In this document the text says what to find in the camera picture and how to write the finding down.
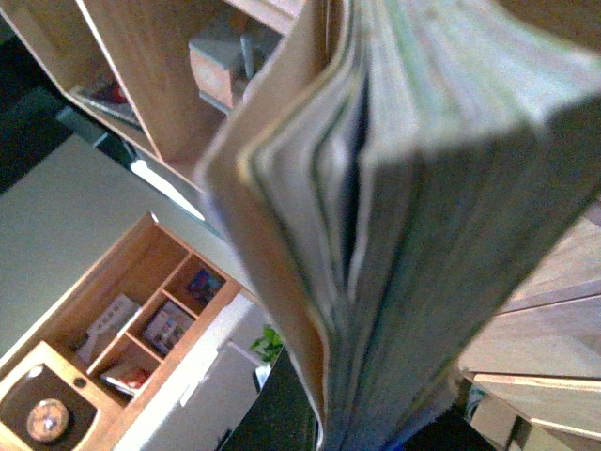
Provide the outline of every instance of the green plant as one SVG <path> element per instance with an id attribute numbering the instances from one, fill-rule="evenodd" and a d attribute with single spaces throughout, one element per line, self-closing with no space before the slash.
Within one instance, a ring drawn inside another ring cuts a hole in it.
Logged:
<path id="1" fill-rule="evenodd" d="M 263 336 L 258 337 L 254 341 L 251 345 L 251 350 L 256 352 L 263 362 L 273 366 L 275 359 L 278 358 L 283 347 L 284 343 L 282 343 L 280 335 L 271 326 L 266 324 L 263 326 Z"/>

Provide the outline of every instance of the round clock face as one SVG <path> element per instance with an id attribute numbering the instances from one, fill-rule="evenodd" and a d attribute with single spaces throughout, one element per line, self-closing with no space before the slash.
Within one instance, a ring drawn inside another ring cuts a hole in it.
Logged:
<path id="1" fill-rule="evenodd" d="M 27 416 L 27 432 L 32 439 L 50 443 L 58 439 L 69 425 L 69 411 L 58 399 L 41 400 Z"/>

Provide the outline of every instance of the book on shelf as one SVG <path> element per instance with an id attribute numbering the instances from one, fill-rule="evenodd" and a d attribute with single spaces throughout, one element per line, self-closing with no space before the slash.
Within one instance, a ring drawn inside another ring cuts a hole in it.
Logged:
<path id="1" fill-rule="evenodd" d="M 320 449 L 392 449 L 453 401 L 458 353 L 599 189 L 600 69 L 489 0 L 304 3 L 195 174 Z"/>
<path id="2" fill-rule="evenodd" d="M 119 294 L 87 328 L 75 353 L 86 364 L 91 364 L 104 348 L 128 327 L 141 308 L 125 294 Z"/>
<path id="3" fill-rule="evenodd" d="M 209 303 L 222 286 L 223 280 L 220 280 L 208 270 L 202 269 L 194 276 L 186 289 L 193 298 L 203 303 Z"/>
<path id="4" fill-rule="evenodd" d="M 165 302 L 144 329 L 143 336 L 163 355 L 167 355 L 194 319 L 172 301 Z"/>
<path id="5" fill-rule="evenodd" d="M 103 381 L 131 397 L 137 395 L 149 377 L 150 371 L 129 362 L 120 362 L 113 365 L 108 371 L 100 375 Z"/>
<path id="6" fill-rule="evenodd" d="M 103 113 L 141 129 L 140 121 L 114 76 L 100 76 L 91 86 L 76 86 L 71 95 Z"/>

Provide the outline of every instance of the cabinet door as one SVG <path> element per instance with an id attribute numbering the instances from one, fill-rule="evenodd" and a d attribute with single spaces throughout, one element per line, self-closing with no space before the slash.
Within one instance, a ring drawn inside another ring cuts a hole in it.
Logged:
<path id="1" fill-rule="evenodd" d="M 537 426 L 601 440 L 601 381 L 490 374 L 474 381 Z"/>
<path id="2" fill-rule="evenodd" d="M 601 379 L 601 296 L 497 315 L 459 368 Z"/>

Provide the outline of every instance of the wooden cabinet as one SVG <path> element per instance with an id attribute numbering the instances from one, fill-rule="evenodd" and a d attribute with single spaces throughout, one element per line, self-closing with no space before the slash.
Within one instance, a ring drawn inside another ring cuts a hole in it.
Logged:
<path id="1" fill-rule="evenodd" d="M 599 441 L 575 450 L 601 449 L 600 293 L 601 227 L 583 217 L 472 340 L 460 370 L 533 424 Z"/>
<path id="2" fill-rule="evenodd" d="M 186 289 L 201 270 L 223 283 L 208 303 L 199 301 Z M 8 398 L 14 398 L 18 391 L 15 384 L 32 367 L 45 364 L 98 410 L 82 449 L 112 449 L 193 344 L 241 289 L 237 281 L 195 253 L 148 214 L 38 321 L 19 347 L 13 349 L 0 368 L 0 406 L 5 401 L 12 402 Z M 75 351 L 78 342 L 81 343 L 89 326 L 121 293 L 139 304 L 138 312 L 102 346 L 98 356 L 85 362 Z M 193 323 L 163 355 L 145 338 L 144 330 L 166 302 L 177 305 Z M 104 371 L 120 362 L 132 363 L 151 373 L 135 397 L 121 394 L 100 378 Z M 0 443 L 4 444 L 2 449 L 12 449 L 13 445 L 29 449 L 1 423 Z"/>
<path id="3" fill-rule="evenodd" d="M 225 115 L 198 96 L 188 41 L 237 8 L 285 34 L 301 0 L 0 0 L 0 12 L 60 92 L 113 132 L 192 182 Z M 141 128 L 74 96 L 113 74 Z"/>

